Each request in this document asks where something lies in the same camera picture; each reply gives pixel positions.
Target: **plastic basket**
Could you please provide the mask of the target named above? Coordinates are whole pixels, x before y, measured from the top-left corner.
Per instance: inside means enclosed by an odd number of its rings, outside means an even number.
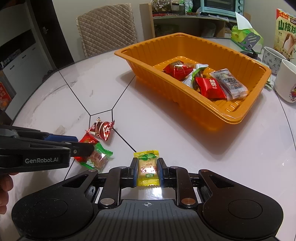
[[[271,75],[269,68],[237,51],[184,33],[133,44],[117,50],[115,55],[127,60],[138,80],[177,102],[188,115],[210,130],[220,129],[225,123],[240,123]],[[162,72],[176,60],[208,64],[208,73],[227,68],[248,88],[249,94],[244,99],[211,101]]]

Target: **door handle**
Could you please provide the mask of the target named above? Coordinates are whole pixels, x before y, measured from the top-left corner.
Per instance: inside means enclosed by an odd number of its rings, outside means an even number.
[[[47,34],[48,29],[46,29],[46,27],[43,27],[42,31],[43,31],[44,34]]]

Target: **chair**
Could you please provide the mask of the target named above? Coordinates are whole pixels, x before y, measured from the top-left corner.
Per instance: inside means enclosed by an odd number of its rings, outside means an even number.
[[[119,49],[137,42],[130,3],[108,5],[77,17],[85,56]]]

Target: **metal screw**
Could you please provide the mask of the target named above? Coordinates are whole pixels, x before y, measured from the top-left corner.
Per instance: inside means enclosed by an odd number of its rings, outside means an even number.
[[[100,203],[103,205],[112,205],[113,203],[115,203],[115,201],[114,199],[107,197],[107,198],[101,199]]]
[[[181,203],[183,203],[184,205],[193,205],[195,204],[195,200],[193,198],[183,198],[181,200]]]

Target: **ribbed gray panel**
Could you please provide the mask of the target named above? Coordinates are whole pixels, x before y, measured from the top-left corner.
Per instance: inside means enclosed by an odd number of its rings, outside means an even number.
[[[178,208],[173,200],[123,200],[117,208],[100,211],[83,231],[62,240],[230,241],[209,230],[195,211]]]

